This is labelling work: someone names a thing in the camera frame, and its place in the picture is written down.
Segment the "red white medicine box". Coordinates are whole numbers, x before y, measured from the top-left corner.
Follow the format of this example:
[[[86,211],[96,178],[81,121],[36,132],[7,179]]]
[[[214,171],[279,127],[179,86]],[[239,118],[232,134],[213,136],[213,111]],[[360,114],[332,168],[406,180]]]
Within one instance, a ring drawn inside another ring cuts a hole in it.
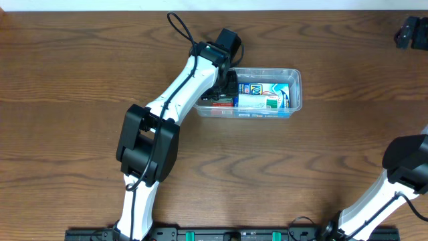
[[[211,102],[211,114],[213,116],[231,116],[233,114],[233,99],[222,98]]]

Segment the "white green medicine box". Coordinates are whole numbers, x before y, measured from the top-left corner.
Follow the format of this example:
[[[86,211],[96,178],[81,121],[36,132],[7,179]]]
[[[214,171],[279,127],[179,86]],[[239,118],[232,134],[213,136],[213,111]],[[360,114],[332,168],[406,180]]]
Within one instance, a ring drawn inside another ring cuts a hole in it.
[[[233,106],[239,108],[278,108],[281,99],[278,96],[239,94],[233,99]]]

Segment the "blue fever patch box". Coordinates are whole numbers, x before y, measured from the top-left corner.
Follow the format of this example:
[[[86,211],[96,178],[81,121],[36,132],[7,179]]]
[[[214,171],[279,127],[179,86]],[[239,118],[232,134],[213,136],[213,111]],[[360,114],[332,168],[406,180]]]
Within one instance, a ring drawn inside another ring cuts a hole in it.
[[[281,106],[278,108],[239,108],[235,107],[240,117],[288,117],[287,109],[290,107],[290,94],[288,84],[271,83],[241,83],[238,84],[239,94],[278,96]]]

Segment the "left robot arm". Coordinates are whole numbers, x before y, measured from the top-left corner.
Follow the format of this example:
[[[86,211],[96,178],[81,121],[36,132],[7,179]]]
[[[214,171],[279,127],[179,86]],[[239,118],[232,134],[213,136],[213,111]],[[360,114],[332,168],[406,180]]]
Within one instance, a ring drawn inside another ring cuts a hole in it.
[[[143,240],[148,235],[157,189],[177,160],[181,123],[198,100],[237,96],[233,58],[242,49],[238,34],[223,29],[214,42],[191,48],[183,71],[158,98],[126,111],[116,151],[126,192],[114,240]]]

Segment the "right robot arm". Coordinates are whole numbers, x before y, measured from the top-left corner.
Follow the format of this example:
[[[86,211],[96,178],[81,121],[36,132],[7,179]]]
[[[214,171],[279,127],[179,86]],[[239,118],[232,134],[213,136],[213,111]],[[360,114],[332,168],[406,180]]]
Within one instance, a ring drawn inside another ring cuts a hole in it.
[[[383,170],[369,189],[349,208],[338,212],[317,240],[398,240],[398,232],[377,227],[396,209],[427,193],[427,133],[397,137],[387,147]]]

